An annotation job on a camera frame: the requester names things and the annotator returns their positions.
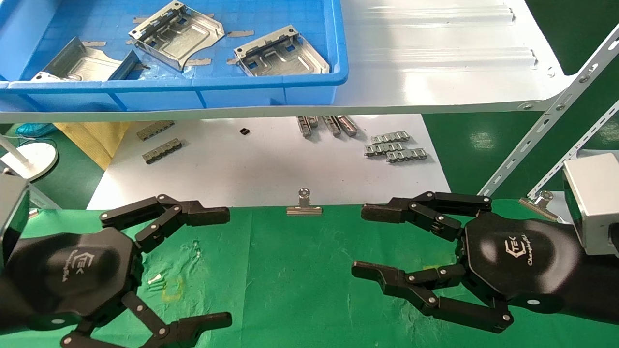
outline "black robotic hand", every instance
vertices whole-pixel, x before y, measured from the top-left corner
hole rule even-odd
[[[444,214],[475,216],[464,227]],[[494,333],[513,323],[508,305],[619,324],[619,258],[590,256],[572,225],[505,219],[483,196],[426,192],[386,205],[366,204],[365,220],[410,222],[457,240],[457,264],[406,273],[355,261],[355,277],[376,281],[388,296],[406,299],[424,315]],[[462,284],[487,307],[438,297]]]
[[[133,241],[121,230],[155,219]],[[136,295],[150,253],[183,225],[230,221],[226,207],[159,195],[102,213],[103,230],[20,239],[0,274],[0,334],[52,330],[77,324],[61,340],[66,348],[119,348],[90,338],[92,331],[126,308],[151,331],[143,348],[194,347],[207,330],[232,325],[225,313],[194,316],[165,324]]]

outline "white stand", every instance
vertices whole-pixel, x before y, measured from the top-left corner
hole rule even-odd
[[[0,135],[0,146],[9,151],[8,154],[2,156],[2,161],[28,181],[47,173],[58,160],[56,149],[42,142],[27,144],[17,149]]]

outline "blue plastic tray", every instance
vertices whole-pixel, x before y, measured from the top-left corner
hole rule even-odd
[[[0,111],[149,111],[262,105],[328,105],[348,78],[339,0],[185,0],[215,14],[224,37],[190,59],[205,66],[176,71],[127,44],[135,17],[150,17],[169,0],[0,0]],[[329,74],[248,77],[235,65],[233,49],[292,24],[331,65]],[[113,59],[135,49],[150,69],[126,80],[30,82],[74,37],[105,41],[94,47]]]

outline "yellow marking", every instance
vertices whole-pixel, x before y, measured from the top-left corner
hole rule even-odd
[[[176,287],[176,293],[175,294],[171,294],[168,295],[168,287],[169,284],[174,284],[174,281],[176,281],[176,283],[178,284],[178,286]],[[163,291],[161,291],[161,299],[165,302],[165,303],[170,303],[170,302],[175,302],[181,299],[181,297],[183,296],[183,289],[184,289],[184,282],[183,282],[183,278],[178,277],[176,279],[174,279],[172,282],[168,282],[163,286]]]

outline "yellow cloth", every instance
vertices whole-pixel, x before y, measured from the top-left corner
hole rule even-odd
[[[106,170],[131,122],[54,123],[88,157]]]

